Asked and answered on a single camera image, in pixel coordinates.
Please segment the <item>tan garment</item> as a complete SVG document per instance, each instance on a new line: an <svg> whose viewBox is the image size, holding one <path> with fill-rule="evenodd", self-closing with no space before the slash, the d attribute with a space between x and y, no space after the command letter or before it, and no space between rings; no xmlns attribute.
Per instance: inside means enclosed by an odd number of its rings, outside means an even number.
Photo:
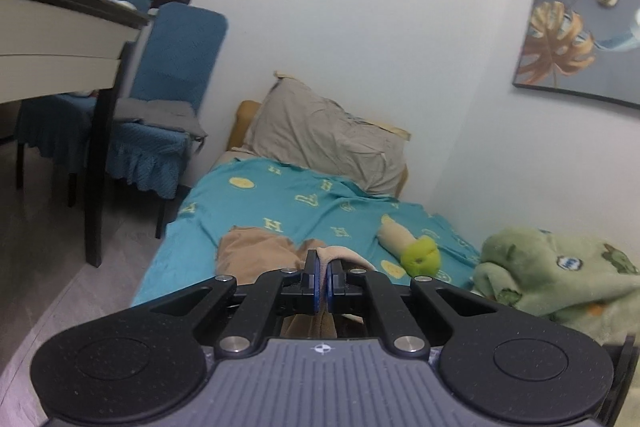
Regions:
<svg viewBox="0 0 640 427"><path fill-rule="evenodd" d="M283 268L303 269L307 254L317 251L320 277L334 260L341 260L349 268L372 271L371 263L344 246L328 246L319 239L306 239L295 245L292 239L258 228L232 228L220 240L216 272L232 275L240 285L256 282L262 273ZM280 334L285 338L334 339L341 336L362 337L367 334L363 319L352 314L333 315L326 298L320 298L319 312L314 315L296 314L283 320Z"/></svg>

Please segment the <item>teal patterned bed sheet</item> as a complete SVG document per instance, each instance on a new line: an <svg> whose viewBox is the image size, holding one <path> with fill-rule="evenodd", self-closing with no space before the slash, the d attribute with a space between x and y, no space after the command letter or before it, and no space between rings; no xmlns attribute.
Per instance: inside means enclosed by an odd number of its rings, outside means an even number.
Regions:
<svg viewBox="0 0 640 427"><path fill-rule="evenodd" d="M442 216L390 195L370 195L340 176L256 158L220 165L192 188L168 225L134 303L210 279L221 239L234 227L258 228L295 245L319 239L345 246L394 283L406 285L407 274L376 238L385 218L413 236L434 239L442 259L438 279L471 288L480 254Z"/></svg>

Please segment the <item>green headed plush toy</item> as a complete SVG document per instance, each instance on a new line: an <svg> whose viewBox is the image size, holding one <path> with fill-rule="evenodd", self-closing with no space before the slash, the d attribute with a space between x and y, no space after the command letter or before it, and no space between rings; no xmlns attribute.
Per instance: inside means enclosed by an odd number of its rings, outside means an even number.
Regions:
<svg viewBox="0 0 640 427"><path fill-rule="evenodd" d="M436 277L442 258L430 236L414 237L390 216L383 216L376 233L378 243L399 262L409 277Z"/></svg>

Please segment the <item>grey pillow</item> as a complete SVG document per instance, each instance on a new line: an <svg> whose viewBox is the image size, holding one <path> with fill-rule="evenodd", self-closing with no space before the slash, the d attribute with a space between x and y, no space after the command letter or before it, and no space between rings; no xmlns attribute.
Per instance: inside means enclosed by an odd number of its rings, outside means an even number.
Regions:
<svg viewBox="0 0 640 427"><path fill-rule="evenodd" d="M245 150L344 176L369 194L400 194L408 178L407 131L352 115L291 76L276 78L248 125Z"/></svg>

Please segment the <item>blue covered chair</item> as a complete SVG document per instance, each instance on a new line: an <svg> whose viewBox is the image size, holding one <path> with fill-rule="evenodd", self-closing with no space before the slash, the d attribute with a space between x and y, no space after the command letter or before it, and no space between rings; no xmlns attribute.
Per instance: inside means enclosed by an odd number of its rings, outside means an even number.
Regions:
<svg viewBox="0 0 640 427"><path fill-rule="evenodd" d="M38 150L69 174L85 171L94 91L113 87L125 44L139 31L102 16L32 0L1 0L1 98L21 104L15 185Z"/></svg>
<svg viewBox="0 0 640 427"><path fill-rule="evenodd" d="M106 171L160 199L155 236L191 155L207 133L198 111L226 38L220 13L169 2L157 9L129 93L116 103Z"/></svg>

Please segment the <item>green dinosaur fleece blanket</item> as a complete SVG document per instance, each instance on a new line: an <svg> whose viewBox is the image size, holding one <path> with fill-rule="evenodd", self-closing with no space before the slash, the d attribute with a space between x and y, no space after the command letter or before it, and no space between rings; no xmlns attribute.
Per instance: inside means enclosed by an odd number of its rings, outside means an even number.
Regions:
<svg viewBox="0 0 640 427"><path fill-rule="evenodd" d="M506 228L484 242L473 284L598 343L639 335L639 263L606 239Z"/></svg>

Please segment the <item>white dining table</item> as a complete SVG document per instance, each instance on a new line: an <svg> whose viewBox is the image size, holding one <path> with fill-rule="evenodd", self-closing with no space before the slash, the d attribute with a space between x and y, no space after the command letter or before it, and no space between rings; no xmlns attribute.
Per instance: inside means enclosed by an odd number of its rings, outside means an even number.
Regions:
<svg viewBox="0 0 640 427"><path fill-rule="evenodd" d="M1 100L96 92L84 202L89 265L102 263L105 164L126 63L149 19L111 0L1 0Z"/></svg>

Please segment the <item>leaf art wall painting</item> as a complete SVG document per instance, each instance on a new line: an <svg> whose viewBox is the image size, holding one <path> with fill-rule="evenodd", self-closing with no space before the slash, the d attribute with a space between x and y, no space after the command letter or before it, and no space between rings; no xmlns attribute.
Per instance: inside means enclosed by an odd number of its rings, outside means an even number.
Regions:
<svg viewBox="0 0 640 427"><path fill-rule="evenodd" d="M639 0L533 0L515 87L639 105Z"/></svg>

